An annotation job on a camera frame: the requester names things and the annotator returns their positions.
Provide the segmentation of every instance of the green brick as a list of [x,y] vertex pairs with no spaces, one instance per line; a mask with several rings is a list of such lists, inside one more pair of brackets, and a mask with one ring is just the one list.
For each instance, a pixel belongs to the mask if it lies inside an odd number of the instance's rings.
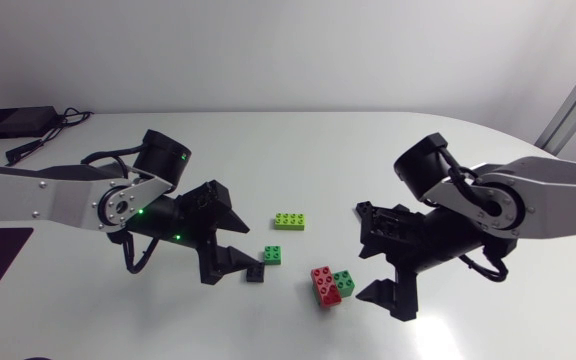
[[334,273],[332,274],[332,277],[335,279],[335,283],[337,284],[337,288],[339,289],[342,298],[352,295],[352,291],[355,289],[355,283],[352,281],[352,277],[350,277],[348,270]]
[[275,229],[277,230],[303,230],[306,227],[306,215],[283,214],[275,215]]
[[264,262],[266,265],[280,265],[281,246],[266,246],[264,249]]

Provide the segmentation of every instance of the gray wall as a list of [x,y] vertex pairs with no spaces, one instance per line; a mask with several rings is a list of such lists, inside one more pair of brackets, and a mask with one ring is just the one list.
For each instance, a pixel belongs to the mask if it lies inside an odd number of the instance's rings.
[[534,142],[575,83],[576,0],[0,0],[0,107],[406,110]]

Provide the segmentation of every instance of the robotic arm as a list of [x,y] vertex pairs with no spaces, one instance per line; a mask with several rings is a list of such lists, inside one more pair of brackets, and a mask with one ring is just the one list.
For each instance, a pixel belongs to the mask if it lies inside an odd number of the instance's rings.
[[[129,154],[138,154],[132,167],[121,160]],[[0,167],[0,221],[50,220],[105,233],[122,245],[131,273],[143,269],[160,240],[191,247],[199,255],[201,282],[214,285],[258,261],[217,244],[217,229],[249,231],[232,211],[223,185],[213,180],[176,198],[165,195],[177,187],[190,156],[185,146],[148,130],[140,146],[94,153],[81,165],[39,171]],[[90,165],[104,158],[116,164]],[[132,233],[153,238],[136,264]]]
[[[357,298],[402,321],[416,317],[416,277],[424,270],[459,257],[489,280],[501,282],[508,274],[502,259],[520,236],[576,235],[576,163],[525,157],[468,169],[447,146],[440,134],[427,136],[394,165],[417,200],[435,208],[428,214],[413,214],[402,205],[357,204],[364,245],[359,256],[384,253],[396,273],[396,281],[375,280]],[[480,246],[496,270],[465,255]]]

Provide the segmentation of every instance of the power adapter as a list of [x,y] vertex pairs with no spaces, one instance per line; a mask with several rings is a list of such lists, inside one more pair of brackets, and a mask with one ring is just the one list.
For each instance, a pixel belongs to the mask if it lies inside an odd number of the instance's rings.
[[0,139],[42,137],[59,121],[52,106],[0,109]]

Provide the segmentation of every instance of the white table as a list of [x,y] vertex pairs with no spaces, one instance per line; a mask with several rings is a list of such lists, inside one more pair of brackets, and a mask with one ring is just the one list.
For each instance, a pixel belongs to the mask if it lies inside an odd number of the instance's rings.
[[[418,319],[407,323],[354,297],[322,311],[310,288],[310,269],[324,265],[348,269],[355,294],[392,278],[383,255],[357,256],[353,209],[370,200],[429,210],[392,168],[424,136],[441,132],[466,166],[546,156],[533,146],[411,113],[95,115],[18,167],[78,163],[137,145],[149,128],[193,151],[178,192],[212,179],[230,190],[251,231],[220,230],[220,244],[252,255],[280,245],[283,264],[267,266],[264,284],[232,274],[202,285],[195,251],[162,243],[131,275],[101,234],[36,222],[0,282],[0,359],[576,359],[576,236],[520,240],[502,284],[460,261],[422,273]],[[0,140],[0,165],[25,142]],[[307,214],[306,230],[272,230],[276,212]]]

